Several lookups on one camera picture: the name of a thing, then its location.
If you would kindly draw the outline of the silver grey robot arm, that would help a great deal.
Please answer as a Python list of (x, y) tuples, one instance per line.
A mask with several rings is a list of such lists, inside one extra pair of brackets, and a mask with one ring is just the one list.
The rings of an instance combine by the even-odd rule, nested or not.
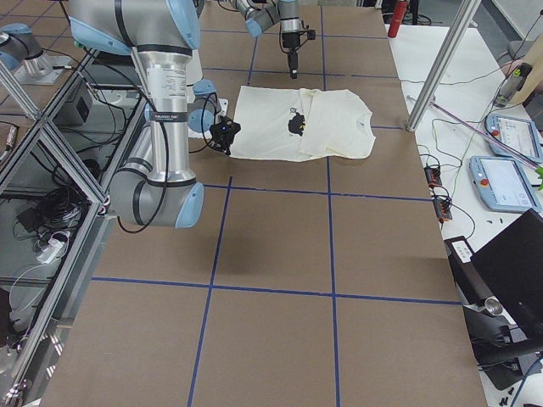
[(189, 165), (190, 131), (218, 120), (210, 81), (188, 100), (187, 66), (200, 46), (191, 1), (73, 1), (70, 28), (83, 46), (131, 56), (148, 99), (148, 122), (109, 194), (120, 220), (141, 227), (189, 228), (200, 217), (204, 186)]
[(218, 1), (227, 11), (240, 13), (244, 17), (248, 33), (257, 38), (274, 25), (279, 25), (279, 46), (287, 55), (290, 78), (298, 77), (298, 51), (307, 42), (315, 39), (315, 32), (304, 25), (299, 16), (299, 2), (279, 1)]

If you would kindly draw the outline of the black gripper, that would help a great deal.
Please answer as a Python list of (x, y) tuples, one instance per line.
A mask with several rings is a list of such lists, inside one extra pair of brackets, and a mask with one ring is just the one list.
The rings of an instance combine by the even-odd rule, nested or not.
[(281, 49), (283, 53), (289, 54), (289, 74), (291, 79), (298, 78), (298, 50), (301, 46), (303, 31), (281, 32)]
[(230, 155), (230, 147), (240, 131), (241, 125), (239, 123), (231, 118), (221, 118), (217, 124), (210, 127), (211, 148), (225, 155)]

